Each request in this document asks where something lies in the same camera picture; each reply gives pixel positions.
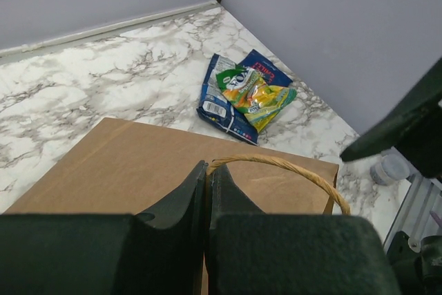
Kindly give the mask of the green yellow snack bag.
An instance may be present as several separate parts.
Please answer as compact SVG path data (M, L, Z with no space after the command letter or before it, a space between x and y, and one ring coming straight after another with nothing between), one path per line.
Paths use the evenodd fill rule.
M260 71L250 67L224 70L215 77L227 101L257 132L261 132L297 96L293 88L269 85Z

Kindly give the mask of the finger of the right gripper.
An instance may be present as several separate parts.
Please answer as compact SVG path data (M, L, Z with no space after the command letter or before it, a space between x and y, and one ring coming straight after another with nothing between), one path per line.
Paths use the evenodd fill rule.
M426 178L441 177L441 60L376 126L340 154L343 162L396 148Z

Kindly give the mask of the dark blue chilli snack bag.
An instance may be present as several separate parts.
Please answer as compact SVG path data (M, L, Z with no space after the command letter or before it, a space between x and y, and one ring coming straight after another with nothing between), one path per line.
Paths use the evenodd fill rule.
M268 85L289 87L293 82L293 80L277 68L272 61L255 49L253 49L239 65L259 71Z

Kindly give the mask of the brown paper bag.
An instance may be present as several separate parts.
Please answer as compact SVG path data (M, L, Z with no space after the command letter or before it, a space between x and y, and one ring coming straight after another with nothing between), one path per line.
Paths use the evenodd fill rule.
M334 187L338 167L299 155L185 131L106 118L5 214L137 214L177 188L198 162L204 181L202 288L208 291L208 168L235 154L262 155L317 173ZM235 184L266 214L331 215L332 199L310 180L276 166L226 166Z

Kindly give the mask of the blue white snack bag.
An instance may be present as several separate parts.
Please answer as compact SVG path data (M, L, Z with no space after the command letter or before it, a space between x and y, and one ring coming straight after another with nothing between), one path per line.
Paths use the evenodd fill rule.
M246 117L236 110L221 93L216 75L234 69L236 63L229 58L214 54L209 62L202 83L200 102L196 109L199 117L217 129L238 140L258 145L258 133Z

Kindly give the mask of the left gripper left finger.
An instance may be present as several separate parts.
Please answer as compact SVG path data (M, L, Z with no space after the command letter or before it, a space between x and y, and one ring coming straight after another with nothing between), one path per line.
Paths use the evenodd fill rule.
M2 294L199 294L204 181L137 214L3 214Z

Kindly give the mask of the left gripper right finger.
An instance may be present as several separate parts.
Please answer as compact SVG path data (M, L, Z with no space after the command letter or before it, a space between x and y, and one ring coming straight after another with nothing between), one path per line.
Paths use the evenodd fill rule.
M226 166L208 176L210 294L398 294L370 222L266 214Z

